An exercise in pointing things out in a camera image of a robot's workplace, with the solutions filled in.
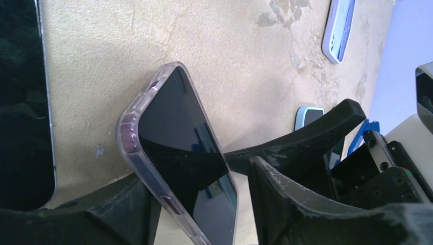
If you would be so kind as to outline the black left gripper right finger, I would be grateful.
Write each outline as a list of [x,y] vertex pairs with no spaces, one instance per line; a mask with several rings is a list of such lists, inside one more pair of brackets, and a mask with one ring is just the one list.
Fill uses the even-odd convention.
[[432,244],[432,205],[345,205],[260,157],[250,159],[248,181],[259,244]]

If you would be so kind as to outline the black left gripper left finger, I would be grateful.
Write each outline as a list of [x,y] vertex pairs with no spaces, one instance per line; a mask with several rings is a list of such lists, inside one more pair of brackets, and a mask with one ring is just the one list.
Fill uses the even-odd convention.
[[153,244],[160,210],[131,174],[55,209],[1,209],[1,244]]

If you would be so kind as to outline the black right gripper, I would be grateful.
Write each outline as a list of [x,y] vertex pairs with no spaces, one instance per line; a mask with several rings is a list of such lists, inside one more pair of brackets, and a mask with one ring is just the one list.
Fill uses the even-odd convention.
[[[286,176],[310,171],[321,158],[366,119],[361,105],[344,99],[310,124],[279,138],[225,154],[232,171],[246,174],[260,157]],[[330,171],[336,200],[347,205],[432,203],[432,188],[401,143],[386,142],[376,131]]]

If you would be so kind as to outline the black smartphone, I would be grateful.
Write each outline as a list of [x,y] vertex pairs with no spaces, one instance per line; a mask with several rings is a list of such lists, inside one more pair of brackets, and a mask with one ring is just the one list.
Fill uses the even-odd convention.
[[1,207],[30,211],[55,191],[37,1],[1,1]]

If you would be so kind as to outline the lilac phone case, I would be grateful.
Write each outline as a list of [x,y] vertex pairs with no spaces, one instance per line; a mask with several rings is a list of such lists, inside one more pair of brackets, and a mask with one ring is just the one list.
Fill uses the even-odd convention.
[[353,23],[355,0],[331,0],[322,40],[322,52],[333,64],[341,64]]

